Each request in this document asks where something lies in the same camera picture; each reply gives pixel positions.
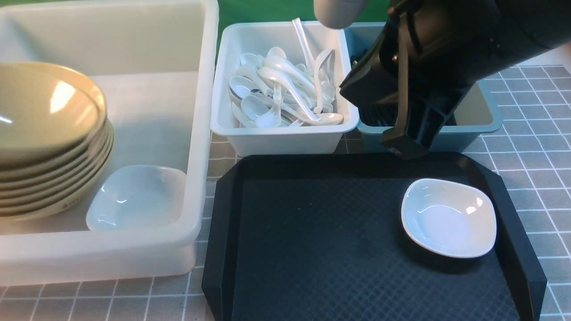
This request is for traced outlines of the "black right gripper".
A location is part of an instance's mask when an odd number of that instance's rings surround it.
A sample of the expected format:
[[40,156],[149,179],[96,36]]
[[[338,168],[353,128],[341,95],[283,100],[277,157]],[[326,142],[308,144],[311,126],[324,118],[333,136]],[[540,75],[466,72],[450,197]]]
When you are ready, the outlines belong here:
[[402,31],[411,84],[399,86],[394,124],[380,144],[402,159],[458,152],[467,142],[454,113],[472,85],[570,42],[570,13],[568,0],[392,0],[376,43],[340,93],[356,106],[393,94]]

